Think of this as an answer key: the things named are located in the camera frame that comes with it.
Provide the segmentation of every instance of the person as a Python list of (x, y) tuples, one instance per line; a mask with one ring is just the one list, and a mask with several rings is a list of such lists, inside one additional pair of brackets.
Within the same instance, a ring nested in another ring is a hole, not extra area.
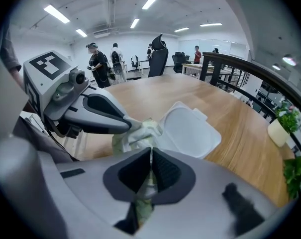
[(195, 46), (195, 59), (194, 59), (194, 64), (200, 64), (200, 59), (201, 59), (201, 52), (199, 51), (199, 46)]
[[(0, 59), (15, 81), (24, 89), (23, 78), (19, 73), (21, 65), (15, 55), (8, 22), (4, 23), (0, 30)], [(27, 103), (23, 110), (25, 112), (35, 113), (30, 103)], [(27, 119), (23, 119), (22, 117), (18, 118), (13, 130), (13, 135), (27, 140), (37, 151), (49, 153), (55, 163), (77, 161), (77, 159), (73, 158), (65, 149), (37, 129)]]
[(119, 49), (117, 43), (114, 43), (114, 44), (112, 45), (112, 49), (110, 50), (110, 55), (109, 55), (109, 56), (110, 56), (110, 60), (111, 60), (111, 55), (112, 55), (112, 53), (113, 53), (114, 51), (119, 55), (119, 59), (122, 61), (123, 54), (122, 54), (121, 49)]
[(107, 76), (108, 67), (105, 62), (104, 54), (98, 50), (96, 43), (86, 45), (90, 54), (89, 69), (92, 71), (98, 87), (101, 89), (109, 87), (110, 83)]
[(147, 60), (148, 61), (151, 60), (151, 52), (152, 52), (152, 45), (151, 45), (151, 43), (149, 43), (148, 50), (147, 50)]

